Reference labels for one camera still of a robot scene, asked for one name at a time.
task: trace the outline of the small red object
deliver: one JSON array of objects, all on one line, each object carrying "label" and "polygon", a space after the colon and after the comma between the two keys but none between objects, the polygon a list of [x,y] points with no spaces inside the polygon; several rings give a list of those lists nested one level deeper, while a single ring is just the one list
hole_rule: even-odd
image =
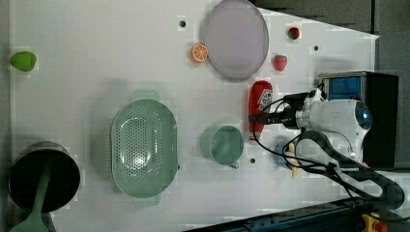
[{"label": "small red object", "polygon": [[[271,83],[265,80],[256,81],[253,84],[249,95],[249,117],[259,115],[260,112],[262,112],[262,109],[272,102],[272,98],[273,89]],[[267,115],[269,113],[269,109],[270,108],[268,108],[261,115]],[[260,138],[260,133],[263,131],[263,127],[263,124],[255,124],[254,130],[256,138]],[[249,121],[249,139],[255,140],[253,137],[253,122],[251,121]]]},{"label": "small red object", "polygon": [[292,40],[298,40],[300,36],[299,28],[292,27],[287,31],[287,36]]},{"label": "small red object", "polygon": [[389,232],[389,228],[386,224],[382,224],[380,222],[376,222],[373,224],[373,229],[377,232]]},{"label": "small red object", "polygon": [[272,59],[272,65],[274,66],[275,70],[277,71],[284,71],[287,64],[287,57],[284,55],[276,55],[274,59]]}]

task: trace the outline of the green cup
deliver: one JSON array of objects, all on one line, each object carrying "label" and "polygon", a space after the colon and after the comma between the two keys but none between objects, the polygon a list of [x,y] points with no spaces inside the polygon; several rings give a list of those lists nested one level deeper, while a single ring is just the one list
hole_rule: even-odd
[{"label": "green cup", "polygon": [[237,169],[244,152],[244,138],[233,126],[212,125],[201,136],[201,150],[211,160]]}]

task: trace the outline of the green toy fruit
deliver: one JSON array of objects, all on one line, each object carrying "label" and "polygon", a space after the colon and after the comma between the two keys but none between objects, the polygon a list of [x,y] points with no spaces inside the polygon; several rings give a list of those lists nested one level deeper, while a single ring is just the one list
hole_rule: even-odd
[{"label": "green toy fruit", "polygon": [[36,55],[29,51],[20,51],[14,54],[10,59],[12,66],[23,72],[32,71],[36,65],[36,62]]}]

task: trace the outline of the toy orange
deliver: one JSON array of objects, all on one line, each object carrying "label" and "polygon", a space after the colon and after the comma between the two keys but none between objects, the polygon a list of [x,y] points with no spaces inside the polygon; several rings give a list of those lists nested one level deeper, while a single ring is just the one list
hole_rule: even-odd
[{"label": "toy orange", "polygon": [[192,52],[190,53],[190,58],[195,63],[202,63],[208,57],[208,48],[204,44],[196,44],[192,47]]}]

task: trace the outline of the red toy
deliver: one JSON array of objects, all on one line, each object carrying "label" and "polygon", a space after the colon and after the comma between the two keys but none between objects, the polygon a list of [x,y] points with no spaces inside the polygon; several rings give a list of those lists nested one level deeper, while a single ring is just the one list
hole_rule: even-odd
[{"label": "red toy", "polygon": [[[271,83],[265,80],[256,81],[249,95],[249,117],[257,116],[262,109],[272,102],[273,89]],[[269,113],[269,108],[262,113],[262,115],[267,115]],[[263,131],[263,124],[255,124],[255,135],[260,138],[260,133]],[[255,140],[253,137],[253,122],[249,122],[249,139]]]},{"label": "red toy", "polygon": [[287,31],[287,36],[292,40],[298,40],[300,36],[299,28],[292,27]]},{"label": "red toy", "polygon": [[286,68],[287,64],[287,57],[284,55],[276,55],[274,59],[272,59],[272,65],[274,66],[275,70],[282,72]]}]

